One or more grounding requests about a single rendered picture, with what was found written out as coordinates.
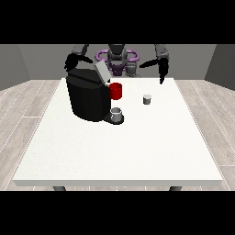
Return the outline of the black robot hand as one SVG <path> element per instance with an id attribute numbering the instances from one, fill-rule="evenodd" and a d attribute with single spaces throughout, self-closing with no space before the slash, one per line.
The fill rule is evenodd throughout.
<path id="1" fill-rule="evenodd" d="M 88 62 L 88 63 L 93 62 L 91 59 L 89 59 L 88 57 L 86 57 L 84 55 L 78 55 L 78 54 L 75 54 L 75 53 L 71 53 L 71 54 L 68 55 L 68 57 L 65 61 L 64 69 L 67 72 L 69 72 L 70 70 L 74 69 L 78 65 L 79 61 Z"/>
<path id="2" fill-rule="evenodd" d="M 155 59 L 148 62 L 144 62 L 140 65 L 140 68 L 147 68 L 154 65 L 159 66 L 160 84 L 162 84 L 165 76 L 168 74 L 169 61 L 166 58 Z"/>

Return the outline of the pale grey machine lid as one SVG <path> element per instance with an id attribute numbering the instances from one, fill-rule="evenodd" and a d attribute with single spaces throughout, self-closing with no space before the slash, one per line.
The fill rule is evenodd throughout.
<path id="1" fill-rule="evenodd" d="M 106 84 L 111 79 L 111 73 L 107 69 L 104 61 L 97 62 L 95 64 L 95 69 L 98 72 L 98 74 L 104 84 Z"/>

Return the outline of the black coffee machine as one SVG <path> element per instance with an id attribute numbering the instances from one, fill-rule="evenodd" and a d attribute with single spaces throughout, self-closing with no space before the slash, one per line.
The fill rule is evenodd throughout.
<path id="1" fill-rule="evenodd" d="M 66 77 L 68 93 L 73 113 L 86 121 L 106 121 L 113 125 L 124 122 L 124 116 L 119 122 L 111 120 L 111 101 L 109 86 L 103 84 L 96 70 L 72 69 Z"/>

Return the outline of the red pod holder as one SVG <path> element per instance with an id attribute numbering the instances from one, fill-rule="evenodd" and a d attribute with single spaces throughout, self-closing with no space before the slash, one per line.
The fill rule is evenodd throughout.
<path id="1" fill-rule="evenodd" d="M 110 98 L 113 100 L 118 100 L 122 97 L 122 84 L 112 83 L 109 86 L 110 89 Z"/>

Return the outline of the small grey cup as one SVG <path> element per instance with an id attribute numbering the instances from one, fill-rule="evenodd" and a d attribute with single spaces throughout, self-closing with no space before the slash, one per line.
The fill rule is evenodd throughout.
<path id="1" fill-rule="evenodd" d="M 122 119 L 122 111 L 119 107 L 113 107 L 110 110 L 111 120 L 114 122 L 119 122 Z"/>

